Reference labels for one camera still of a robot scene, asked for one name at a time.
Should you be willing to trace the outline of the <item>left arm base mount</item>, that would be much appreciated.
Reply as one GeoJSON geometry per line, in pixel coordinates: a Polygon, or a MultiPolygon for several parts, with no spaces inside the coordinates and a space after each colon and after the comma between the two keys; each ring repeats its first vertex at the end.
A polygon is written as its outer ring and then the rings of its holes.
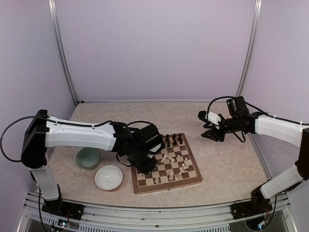
{"type": "Polygon", "coordinates": [[[46,201],[42,206],[42,211],[63,218],[81,220],[84,206],[64,201],[46,201]]]}

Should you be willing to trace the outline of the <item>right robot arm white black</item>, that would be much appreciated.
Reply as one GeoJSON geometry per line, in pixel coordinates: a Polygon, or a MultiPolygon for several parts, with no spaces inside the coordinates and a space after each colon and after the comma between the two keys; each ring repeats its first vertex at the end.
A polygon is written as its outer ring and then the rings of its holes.
{"type": "Polygon", "coordinates": [[[265,208],[266,202],[275,195],[294,189],[309,179],[309,125],[302,121],[272,116],[266,111],[254,106],[242,96],[224,96],[229,111],[229,117],[211,112],[212,100],[207,109],[198,113],[206,131],[203,138],[215,142],[223,142],[227,134],[237,136],[240,142],[245,142],[246,134],[265,136],[271,141],[280,141],[281,145],[292,147],[298,151],[296,161],[291,167],[277,174],[266,183],[252,191],[251,200],[247,203],[247,211],[256,215],[265,208]]]}

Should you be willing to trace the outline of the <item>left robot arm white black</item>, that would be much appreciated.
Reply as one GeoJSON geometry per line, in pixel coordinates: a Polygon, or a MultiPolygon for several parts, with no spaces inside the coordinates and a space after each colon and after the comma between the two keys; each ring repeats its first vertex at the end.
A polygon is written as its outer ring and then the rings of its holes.
{"type": "Polygon", "coordinates": [[[41,109],[34,116],[25,116],[9,124],[1,133],[16,123],[30,119],[22,145],[19,160],[9,158],[4,149],[4,157],[10,162],[20,162],[26,166],[41,190],[43,199],[57,215],[67,211],[67,203],[62,200],[60,187],[48,167],[46,151],[49,147],[70,146],[89,147],[126,156],[130,166],[143,174],[148,174],[157,164],[154,155],[160,152],[165,143],[156,125],[146,122],[146,127],[139,129],[131,123],[107,120],[102,123],[85,123],[59,119],[49,116],[41,109]]]}

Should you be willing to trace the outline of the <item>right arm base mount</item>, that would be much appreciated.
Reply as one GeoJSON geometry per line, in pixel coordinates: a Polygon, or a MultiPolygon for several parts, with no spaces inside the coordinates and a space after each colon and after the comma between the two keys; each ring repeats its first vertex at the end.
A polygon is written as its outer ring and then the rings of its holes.
{"type": "Polygon", "coordinates": [[[234,220],[263,214],[273,209],[270,202],[254,204],[251,201],[237,202],[232,204],[230,208],[234,220]]]}

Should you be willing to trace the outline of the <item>wooden chess board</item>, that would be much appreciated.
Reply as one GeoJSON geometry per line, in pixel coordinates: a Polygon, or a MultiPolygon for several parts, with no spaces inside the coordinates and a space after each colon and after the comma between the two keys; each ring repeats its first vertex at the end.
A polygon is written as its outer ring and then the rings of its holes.
{"type": "Polygon", "coordinates": [[[144,174],[143,179],[138,179],[138,174],[142,174],[135,167],[131,167],[132,182],[134,193],[137,194],[146,194],[154,193],[159,191],[171,190],[181,187],[187,187],[190,185],[200,184],[202,182],[202,176],[189,146],[189,143],[186,139],[184,133],[184,145],[177,147],[167,148],[165,147],[154,157],[157,160],[157,165],[149,174],[144,174]],[[165,153],[177,157],[180,155],[180,161],[175,161],[173,164],[161,164],[160,161],[165,153]],[[189,169],[184,171],[182,164],[184,158],[189,160],[189,169]],[[174,172],[174,180],[169,181],[169,173],[174,172]],[[182,178],[177,179],[176,174],[181,172],[182,178]],[[159,183],[155,183],[155,177],[159,177],[159,183]]]}

